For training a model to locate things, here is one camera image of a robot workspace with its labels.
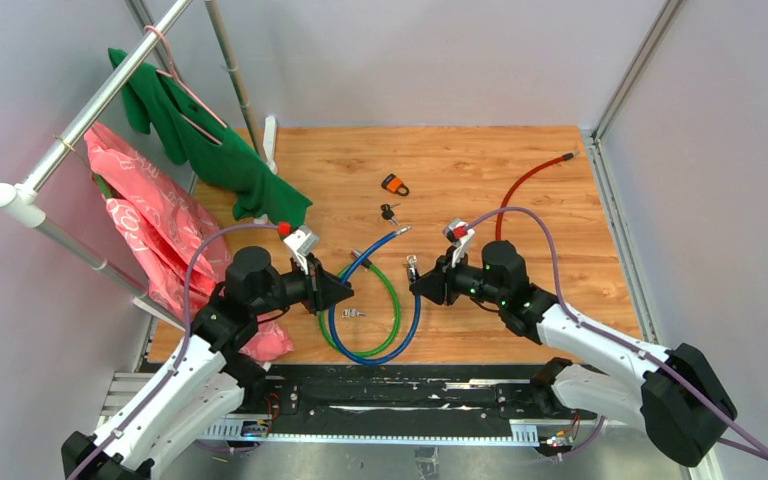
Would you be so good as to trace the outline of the blue cable lock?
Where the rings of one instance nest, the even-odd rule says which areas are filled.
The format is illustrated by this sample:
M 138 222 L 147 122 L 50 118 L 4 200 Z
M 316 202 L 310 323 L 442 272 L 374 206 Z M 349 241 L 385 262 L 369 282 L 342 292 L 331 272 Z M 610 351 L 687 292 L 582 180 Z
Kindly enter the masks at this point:
M 373 294 L 361 296 L 359 305 L 351 302 L 346 307 L 325 310 L 317 317 L 324 342 L 333 351 L 349 361 L 375 366 L 395 360 L 411 345 L 419 332 L 422 301 L 417 297 L 406 300 L 406 290 L 397 287 L 383 269 L 371 264 L 369 280 L 361 286 L 371 286 Z M 356 308 L 365 317 L 343 318 L 345 308 Z

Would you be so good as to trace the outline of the black padlock keys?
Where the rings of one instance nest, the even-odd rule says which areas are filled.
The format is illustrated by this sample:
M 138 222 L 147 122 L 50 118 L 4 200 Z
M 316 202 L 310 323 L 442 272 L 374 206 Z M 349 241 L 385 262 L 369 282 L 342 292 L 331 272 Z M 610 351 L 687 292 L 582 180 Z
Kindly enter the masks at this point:
M 398 221 L 396 214 L 394 212 L 394 208 L 397 206 L 399 206 L 399 203 L 395 203 L 395 204 L 385 203 L 380 205 L 381 217 L 395 227 L 400 226 L 400 222 Z

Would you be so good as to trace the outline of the orange black padlock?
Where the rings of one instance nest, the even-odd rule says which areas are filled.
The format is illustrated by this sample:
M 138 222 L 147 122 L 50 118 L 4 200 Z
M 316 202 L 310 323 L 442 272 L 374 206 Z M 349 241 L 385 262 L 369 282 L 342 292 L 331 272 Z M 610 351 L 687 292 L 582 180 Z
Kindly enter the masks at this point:
M 389 193 L 402 197 L 406 197 L 410 194 L 410 189 L 405 185 L 403 180 L 393 173 L 387 175 L 383 179 L 381 188 Z

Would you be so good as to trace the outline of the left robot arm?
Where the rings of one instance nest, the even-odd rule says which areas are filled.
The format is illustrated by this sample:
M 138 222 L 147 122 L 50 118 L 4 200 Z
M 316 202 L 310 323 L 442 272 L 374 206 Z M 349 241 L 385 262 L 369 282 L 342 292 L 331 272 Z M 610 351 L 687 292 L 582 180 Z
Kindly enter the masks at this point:
M 61 447 L 68 479 L 158 479 L 210 426 L 235 410 L 258 411 L 266 371 L 241 354 L 260 316 L 301 304 L 318 314 L 351 298 L 351 286 L 313 255 L 279 273 L 262 247 L 239 250 L 191 331 L 144 387 L 90 434 Z

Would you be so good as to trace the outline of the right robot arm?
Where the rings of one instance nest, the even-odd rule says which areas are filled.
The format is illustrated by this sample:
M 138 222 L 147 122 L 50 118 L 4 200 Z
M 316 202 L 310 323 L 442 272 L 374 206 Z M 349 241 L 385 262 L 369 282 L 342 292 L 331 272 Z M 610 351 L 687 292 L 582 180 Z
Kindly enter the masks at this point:
M 544 417 L 567 408 L 611 417 L 646 433 L 666 457 L 698 466 L 737 416 L 737 410 L 705 355 L 682 343 L 675 348 L 630 337 L 570 307 L 535 283 L 508 241 L 492 241 L 472 266 L 450 247 L 420 274 L 410 258 L 410 290 L 437 305 L 467 296 L 497 306 L 506 328 L 537 344 L 585 361 L 554 359 L 531 403 Z

